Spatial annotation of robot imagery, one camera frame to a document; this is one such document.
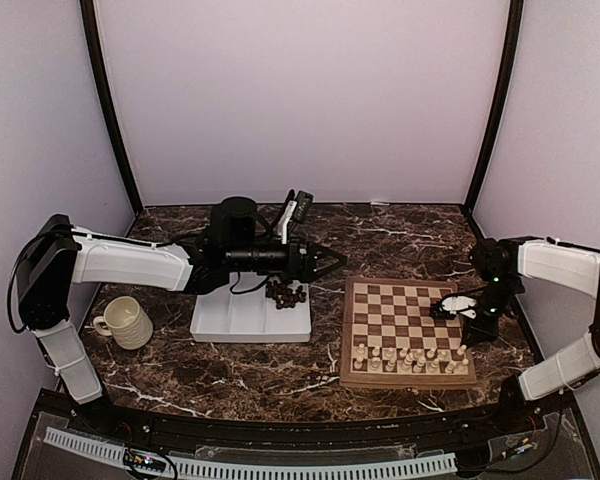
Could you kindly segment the white plastic divided tray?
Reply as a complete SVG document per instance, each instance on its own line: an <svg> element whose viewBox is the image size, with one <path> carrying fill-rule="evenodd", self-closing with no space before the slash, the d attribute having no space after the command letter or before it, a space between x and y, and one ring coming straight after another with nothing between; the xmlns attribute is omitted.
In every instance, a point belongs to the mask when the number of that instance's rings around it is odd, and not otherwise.
<svg viewBox="0 0 600 480"><path fill-rule="evenodd" d="M197 342L304 343L311 337L308 301L278 309L260 289L234 295L227 286L196 299L190 332Z"/></svg>

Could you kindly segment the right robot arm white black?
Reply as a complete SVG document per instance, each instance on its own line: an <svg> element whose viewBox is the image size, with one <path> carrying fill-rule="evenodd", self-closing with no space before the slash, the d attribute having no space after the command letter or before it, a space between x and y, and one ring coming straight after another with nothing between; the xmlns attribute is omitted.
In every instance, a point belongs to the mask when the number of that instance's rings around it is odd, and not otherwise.
<svg viewBox="0 0 600 480"><path fill-rule="evenodd" d="M530 284L525 308L547 358L516 375L490 413L501 434L529 416L527 402L600 373L600 249L536 237L484 239L469 258L486 286L468 318L468 346L493 341L505 307Z"/></svg>

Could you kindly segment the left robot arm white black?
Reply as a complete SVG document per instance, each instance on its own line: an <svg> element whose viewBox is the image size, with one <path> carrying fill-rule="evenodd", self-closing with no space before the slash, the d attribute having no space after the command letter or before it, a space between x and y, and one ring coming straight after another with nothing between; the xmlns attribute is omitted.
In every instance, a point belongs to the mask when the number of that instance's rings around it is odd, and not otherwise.
<svg viewBox="0 0 600 480"><path fill-rule="evenodd" d="M163 242L98 233L54 214L16 257L6 291L12 331L31 332L81 417L100 436L121 427L107 392L71 320L71 291L89 284L158 288L184 295L209 294L232 274L255 273L304 284L344 267L346 255L295 235L313 197L290 191L267 220L251 198L233 196L212 206L199 233Z"/></svg>

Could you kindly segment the wooden chess board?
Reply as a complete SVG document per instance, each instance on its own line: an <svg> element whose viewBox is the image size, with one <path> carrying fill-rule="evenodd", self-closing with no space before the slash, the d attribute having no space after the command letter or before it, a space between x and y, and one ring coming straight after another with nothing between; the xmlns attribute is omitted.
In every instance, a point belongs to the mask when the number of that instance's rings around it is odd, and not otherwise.
<svg viewBox="0 0 600 480"><path fill-rule="evenodd" d="M471 351L463 356L456 354L462 343L463 321L434 320L429 315L432 302L454 293L457 286L452 282L418 281L400 279L369 279L349 277L346 280L345 307L342 330L342 353L340 360L340 384L351 388L402 388L417 389L465 389L477 384ZM353 369L356 347L367 347L362 370ZM382 349L382 366L378 371L369 369L371 352L375 346ZM386 349L395 348L396 368L386 371ZM426 358L421 373L405 373L399 352L408 348L414 357L415 349L422 349L424 356L432 348L437 349L440 373L428 371L432 360ZM452 374L445 368L450 361L457 363Z"/></svg>

